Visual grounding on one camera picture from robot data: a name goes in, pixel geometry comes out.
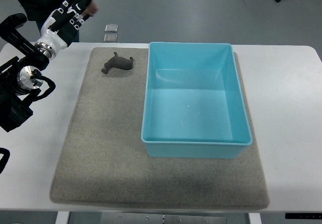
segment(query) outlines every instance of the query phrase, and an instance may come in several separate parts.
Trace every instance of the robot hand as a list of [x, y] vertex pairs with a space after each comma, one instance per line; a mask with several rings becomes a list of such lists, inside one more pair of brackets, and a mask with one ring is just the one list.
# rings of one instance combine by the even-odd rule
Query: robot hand
[[61, 49], [70, 46], [81, 25], [90, 17], [81, 16], [86, 9], [85, 0], [68, 7], [70, 1], [65, 0], [51, 13], [41, 28], [41, 38], [35, 44], [49, 59], [55, 58]]
[[[78, 33], [80, 26], [89, 17], [80, 19], [86, 9], [85, 1], [69, 6], [66, 0], [48, 17], [41, 29], [41, 38], [32, 45], [18, 31], [27, 21], [24, 14], [7, 17], [0, 23], [0, 37], [12, 44], [25, 57], [17, 56], [0, 65], [0, 127], [9, 132], [24, 123], [33, 111], [30, 105], [47, 97], [55, 89], [55, 83], [42, 75], [49, 60], [59, 50], [67, 48]], [[39, 95], [45, 81], [48, 89]], [[18, 96], [27, 95], [23, 100]]]

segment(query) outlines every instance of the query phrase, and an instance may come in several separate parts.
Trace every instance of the dark gray toy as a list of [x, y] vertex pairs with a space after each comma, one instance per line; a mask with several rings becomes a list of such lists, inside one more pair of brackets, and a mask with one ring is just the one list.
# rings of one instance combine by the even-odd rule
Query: dark gray toy
[[109, 61], [107, 61], [104, 64], [104, 68], [101, 69], [101, 72], [107, 74], [109, 70], [113, 67], [124, 70], [130, 70], [133, 68], [133, 58], [130, 57], [130, 59], [126, 59], [123, 57], [119, 57], [117, 53], [114, 52], [114, 57], [110, 58]]

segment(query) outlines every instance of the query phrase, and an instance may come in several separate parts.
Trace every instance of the gray carpet mat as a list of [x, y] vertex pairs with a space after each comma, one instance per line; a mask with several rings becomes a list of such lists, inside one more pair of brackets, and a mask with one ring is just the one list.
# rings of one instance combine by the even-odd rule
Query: gray carpet mat
[[[132, 56], [133, 69], [113, 68], [103, 74], [101, 69], [114, 51]], [[147, 49], [92, 51], [53, 178], [51, 200], [135, 209], [267, 207], [269, 197], [247, 102], [254, 142], [237, 158], [147, 155], [140, 138], [147, 57]]]

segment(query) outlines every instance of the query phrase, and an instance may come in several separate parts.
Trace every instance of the blue plastic bin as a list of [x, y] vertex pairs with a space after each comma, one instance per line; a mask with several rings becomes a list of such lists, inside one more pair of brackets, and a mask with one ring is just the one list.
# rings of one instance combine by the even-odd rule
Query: blue plastic bin
[[141, 139], [152, 157], [232, 159], [252, 144], [230, 44], [150, 43]]

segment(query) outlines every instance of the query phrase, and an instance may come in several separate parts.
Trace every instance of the gray floor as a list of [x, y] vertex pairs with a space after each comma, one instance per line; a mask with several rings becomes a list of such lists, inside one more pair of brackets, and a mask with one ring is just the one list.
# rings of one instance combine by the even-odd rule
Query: gray floor
[[[82, 27], [81, 42], [103, 42], [106, 24], [118, 24], [119, 43], [211, 42], [262, 45], [308, 45], [322, 58], [322, 0], [95, 0], [99, 12]], [[0, 0], [0, 22], [24, 12], [17, 0]], [[19, 32], [36, 41], [39, 32], [27, 22]], [[0, 49], [6, 44], [0, 39]], [[0, 211], [0, 224], [17, 222], [25, 214], [32, 222], [42, 212]], [[55, 212], [45, 212], [54, 223]], [[99, 213], [73, 212], [69, 224], [99, 223]], [[263, 224], [322, 223], [285, 220], [283, 213], [262, 215]]]
[[[116, 217], [120, 217], [120, 222], [115, 222]], [[100, 212], [71, 212], [69, 215], [68, 224], [133, 224], [139, 222], [133, 222], [138, 220], [138, 214], [131, 213], [100, 213]], [[54, 211], [0, 211], [0, 224], [11, 224], [11, 223], [21, 223], [21, 224], [55, 224], [57, 217], [57, 212]], [[152, 222], [153, 214], [145, 214], [142, 218], [143, 223], [148, 223], [146, 217], [149, 218], [149, 223], [162, 223]], [[183, 215], [165, 215], [165, 224], [178, 223], [178, 219], [182, 221], [182, 224], [195, 224], [193, 218], [190, 216]], [[203, 221], [208, 223], [222, 223], [221, 221], [216, 222], [216, 220], [211, 217], [224, 217], [226, 218], [226, 224], [249, 224], [248, 215], [242, 213], [217, 213], [209, 216], [204, 216]], [[262, 224], [321, 224], [321, 220], [289, 220], [285, 219], [284, 213], [261, 213]]]

